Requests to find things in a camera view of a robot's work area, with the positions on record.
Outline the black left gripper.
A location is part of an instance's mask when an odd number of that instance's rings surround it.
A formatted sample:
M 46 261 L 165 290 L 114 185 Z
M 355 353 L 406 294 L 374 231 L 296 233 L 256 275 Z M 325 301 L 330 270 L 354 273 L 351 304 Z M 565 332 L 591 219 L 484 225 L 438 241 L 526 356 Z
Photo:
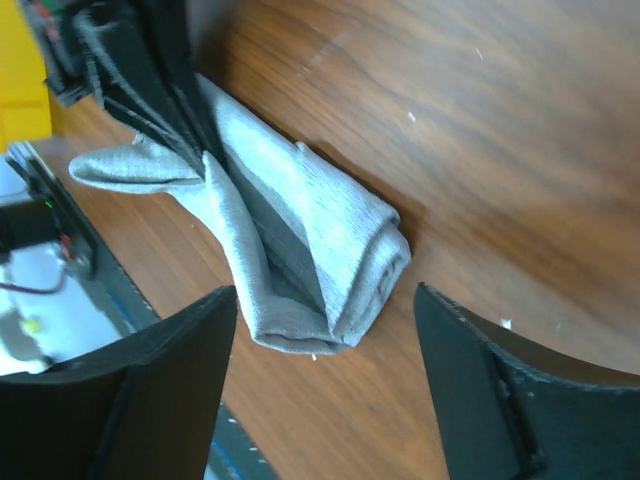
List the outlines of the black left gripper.
M 196 79 L 184 1 L 20 1 L 64 107 L 85 97 L 196 172 L 225 151 Z

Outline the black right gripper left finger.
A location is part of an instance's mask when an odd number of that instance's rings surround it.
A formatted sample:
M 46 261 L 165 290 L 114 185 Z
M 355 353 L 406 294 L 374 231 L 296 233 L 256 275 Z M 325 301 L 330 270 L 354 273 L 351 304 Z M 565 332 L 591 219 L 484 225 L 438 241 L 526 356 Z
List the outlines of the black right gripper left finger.
M 222 287 L 40 374 L 1 379 L 5 479 L 200 479 L 237 318 Z

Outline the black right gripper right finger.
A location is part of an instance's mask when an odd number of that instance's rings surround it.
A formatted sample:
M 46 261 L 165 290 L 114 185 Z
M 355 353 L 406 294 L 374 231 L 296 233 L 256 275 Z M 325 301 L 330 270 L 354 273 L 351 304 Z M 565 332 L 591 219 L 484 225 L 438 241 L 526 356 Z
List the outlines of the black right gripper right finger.
M 424 283 L 414 315 L 450 478 L 638 478 L 637 375 L 547 348 Z

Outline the grey cloth napkin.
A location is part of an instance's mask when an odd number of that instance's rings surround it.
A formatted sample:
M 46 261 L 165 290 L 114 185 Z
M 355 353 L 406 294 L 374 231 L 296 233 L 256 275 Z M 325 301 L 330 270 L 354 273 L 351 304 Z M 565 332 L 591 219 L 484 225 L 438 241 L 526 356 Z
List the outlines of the grey cloth napkin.
M 199 82 L 226 154 L 203 174 L 137 135 L 74 158 L 71 177 L 114 192 L 166 193 L 221 244 L 252 339 L 284 353 L 359 344 L 411 260 L 399 213 L 293 143 L 207 79 Z

